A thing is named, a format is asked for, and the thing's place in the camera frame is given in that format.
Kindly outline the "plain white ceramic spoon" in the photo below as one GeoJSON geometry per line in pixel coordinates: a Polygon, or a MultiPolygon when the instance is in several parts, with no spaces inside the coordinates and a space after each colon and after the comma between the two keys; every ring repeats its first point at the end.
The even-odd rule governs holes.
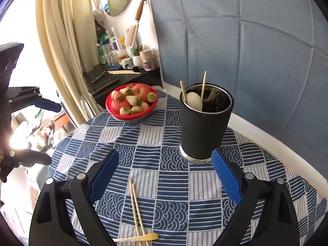
{"type": "Polygon", "coordinates": [[[190,108],[197,110],[199,112],[202,111],[202,99],[195,92],[188,92],[186,94],[187,104],[190,108]]]}

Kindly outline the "black cylindrical utensil holder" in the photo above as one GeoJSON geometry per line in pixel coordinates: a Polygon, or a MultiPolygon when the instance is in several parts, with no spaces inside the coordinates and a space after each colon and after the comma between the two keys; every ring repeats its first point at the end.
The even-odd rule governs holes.
{"type": "Polygon", "coordinates": [[[207,164],[221,146],[232,109],[233,96],[224,88],[205,85],[202,110],[193,109],[180,95],[181,136],[179,151],[190,163],[207,164]]]}

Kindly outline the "green plastic bottle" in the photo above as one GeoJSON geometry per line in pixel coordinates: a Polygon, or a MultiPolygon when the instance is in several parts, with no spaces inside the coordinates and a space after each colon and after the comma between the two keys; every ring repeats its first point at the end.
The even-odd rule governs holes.
{"type": "Polygon", "coordinates": [[[101,56],[101,63],[107,66],[110,65],[109,53],[111,50],[109,49],[109,46],[109,36],[105,33],[99,39],[99,53],[101,56]]]}

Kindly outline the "red fruit bowl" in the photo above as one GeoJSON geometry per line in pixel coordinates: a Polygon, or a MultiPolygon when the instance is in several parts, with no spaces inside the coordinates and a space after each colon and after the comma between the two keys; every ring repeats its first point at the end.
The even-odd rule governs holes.
{"type": "Polygon", "coordinates": [[[158,93],[144,83],[130,83],[114,89],[106,98],[107,111],[119,121],[135,121],[150,114],[158,103],[158,93]]]}

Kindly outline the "black side shelf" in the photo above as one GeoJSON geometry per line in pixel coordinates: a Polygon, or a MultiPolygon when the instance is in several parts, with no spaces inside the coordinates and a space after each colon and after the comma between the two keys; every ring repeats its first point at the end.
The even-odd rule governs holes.
{"type": "Polygon", "coordinates": [[[83,72],[84,81],[87,84],[88,92],[94,98],[96,103],[102,108],[106,108],[107,96],[116,88],[132,83],[144,83],[147,85],[158,85],[163,87],[160,68],[152,71],[139,69],[137,74],[110,74],[106,72],[101,79],[92,83],[96,77],[100,76],[106,69],[101,64],[95,66],[91,72],[83,72]]]}

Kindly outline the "blue white patterned tablecloth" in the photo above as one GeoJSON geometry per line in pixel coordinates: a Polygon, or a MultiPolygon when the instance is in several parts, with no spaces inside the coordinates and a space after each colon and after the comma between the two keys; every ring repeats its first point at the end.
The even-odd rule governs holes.
{"type": "MultiPolygon", "coordinates": [[[[107,111],[78,127],[52,150],[48,175],[57,181],[86,172],[111,149],[119,164],[95,210],[112,238],[136,235],[129,178],[133,180],[145,231],[159,238],[150,245],[213,245],[236,204],[211,163],[192,164],[179,151],[180,103],[157,91],[158,103],[145,121],[131,123],[107,111]]],[[[282,178],[294,203],[300,245],[322,223],[327,200],[271,153],[227,128],[220,151],[258,179],[282,178]]]]}

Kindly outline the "pink lidded jar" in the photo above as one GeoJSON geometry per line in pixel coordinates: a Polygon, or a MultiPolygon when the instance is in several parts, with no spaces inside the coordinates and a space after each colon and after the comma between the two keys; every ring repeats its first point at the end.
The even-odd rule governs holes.
{"type": "Polygon", "coordinates": [[[140,57],[145,71],[152,71],[157,68],[157,58],[151,49],[140,51],[140,57]]]}

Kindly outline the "yellow handled white spoon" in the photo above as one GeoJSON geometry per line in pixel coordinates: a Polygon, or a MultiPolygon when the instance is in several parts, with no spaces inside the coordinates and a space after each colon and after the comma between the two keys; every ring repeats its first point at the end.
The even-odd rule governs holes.
{"type": "Polygon", "coordinates": [[[157,233],[149,233],[136,237],[129,238],[117,238],[113,239],[114,242],[124,242],[124,241],[152,241],[158,239],[159,235],[157,233]]]}

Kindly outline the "wooden handled hair brush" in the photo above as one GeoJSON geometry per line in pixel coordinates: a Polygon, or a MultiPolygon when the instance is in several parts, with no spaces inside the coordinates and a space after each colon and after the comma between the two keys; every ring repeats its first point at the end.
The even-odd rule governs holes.
{"type": "Polygon", "coordinates": [[[132,26],[130,26],[127,34],[126,34],[126,47],[127,48],[133,48],[134,47],[134,43],[136,42],[136,38],[137,38],[137,32],[138,32],[138,27],[139,27],[139,21],[141,19],[142,16],[142,12],[143,12],[143,5],[144,2],[146,0],[141,0],[140,4],[138,6],[138,9],[136,11],[136,15],[135,15],[135,24],[133,24],[132,26]]]}

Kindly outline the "wooden chopstick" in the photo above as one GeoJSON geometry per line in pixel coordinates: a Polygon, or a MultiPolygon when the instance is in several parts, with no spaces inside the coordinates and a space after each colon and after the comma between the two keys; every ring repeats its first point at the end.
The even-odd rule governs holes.
{"type": "Polygon", "coordinates": [[[202,80],[202,88],[201,88],[201,99],[204,99],[204,92],[205,92],[205,86],[206,86],[206,78],[207,78],[207,71],[204,71],[204,76],[202,80]]]}
{"type": "Polygon", "coordinates": [[[180,81],[180,87],[181,87],[181,92],[182,92],[182,97],[183,97],[183,101],[187,104],[187,96],[186,96],[186,90],[185,90],[185,87],[184,87],[184,81],[181,80],[180,81]]]}

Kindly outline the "cream curtain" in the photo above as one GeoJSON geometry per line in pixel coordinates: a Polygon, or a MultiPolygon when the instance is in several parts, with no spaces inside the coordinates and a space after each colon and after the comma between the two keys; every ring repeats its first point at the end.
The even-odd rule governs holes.
{"type": "Polygon", "coordinates": [[[83,77],[86,63],[99,64],[91,0],[36,0],[36,24],[59,96],[81,125],[101,112],[83,77]]]}

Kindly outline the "small potted plant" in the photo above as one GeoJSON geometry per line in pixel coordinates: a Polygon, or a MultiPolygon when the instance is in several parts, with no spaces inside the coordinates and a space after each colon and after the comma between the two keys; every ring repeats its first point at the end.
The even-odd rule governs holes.
{"type": "Polygon", "coordinates": [[[134,47],[133,49],[133,64],[136,67],[142,67],[142,59],[141,59],[141,55],[140,55],[140,51],[143,50],[143,46],[137,46],[134,47]]]}

